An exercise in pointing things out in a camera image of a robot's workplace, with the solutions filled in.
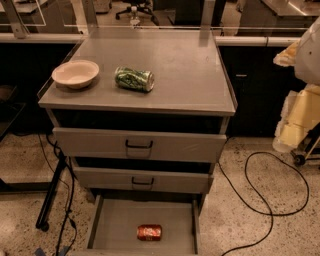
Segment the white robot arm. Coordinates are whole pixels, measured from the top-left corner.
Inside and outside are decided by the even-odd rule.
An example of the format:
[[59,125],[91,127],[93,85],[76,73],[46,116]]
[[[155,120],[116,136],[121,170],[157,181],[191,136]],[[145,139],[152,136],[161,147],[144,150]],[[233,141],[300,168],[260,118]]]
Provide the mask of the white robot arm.
[[273,62],[293,66],[295,77],[306,83],[300,92],[290,91],[285,98],[275,130],[273,148],[289,153],[320,123],[320,18]]

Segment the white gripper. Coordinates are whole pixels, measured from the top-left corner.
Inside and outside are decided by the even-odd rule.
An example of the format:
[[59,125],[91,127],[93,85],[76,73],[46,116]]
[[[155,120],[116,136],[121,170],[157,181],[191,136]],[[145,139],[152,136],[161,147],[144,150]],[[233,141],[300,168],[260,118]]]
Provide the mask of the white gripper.
[[[289,67],[296,64],[296,52],[300,41],[289,45],[278,53],[273,63]],[[300,92],[290,91],[285,98],[281,121],[272,142],[273,148],[281,153],[289,153],[297,149],[307,135],[320,122],[320,87],[307,84]]]

